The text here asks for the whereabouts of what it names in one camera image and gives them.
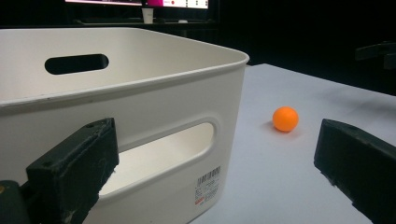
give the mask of storage bin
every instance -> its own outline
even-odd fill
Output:
[[[84,223],[186,223],[219,199],[245,53],[135,28],[0,30],[0,52],[1,179],[114,118],[120,165]]]

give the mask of white table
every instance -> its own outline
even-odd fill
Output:
[[[294,107],[291,133],[272,114]],[[323,119],[357,126],[396,146],[396,97],[268,64],[246,70],[225,190],[192,224],[369,224],[314,166]]]

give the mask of bin cutout handle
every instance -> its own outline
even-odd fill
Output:
[[[136,186],[154,176],[164,175],[182,164],[204,155],[212,146],[215,128],[201,123],[177,133],[131,148],[119,154],[120,164],[99,192],[100,196],[118,195],[115,191]]]
[[[104,54],[86,54],[50,58],[44,66],[47,72],[53,75],[102,70],[108,67],[109,60]]]

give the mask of monitor screen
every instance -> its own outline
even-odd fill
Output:
[[[208,0],[146,0],[147,7],[190,7],[208,9]]]
[[[83,4],[100,4],[100,5],[115,5],[115,6],[135,6],[141,7],[141,0],[65,0],[68,3],[83,3]]]

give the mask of ping pong ball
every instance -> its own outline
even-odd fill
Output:
[[[273,115],[274,126],[281,132],[290,132],[298,124],[298,113],[290,106],[278,108]]]

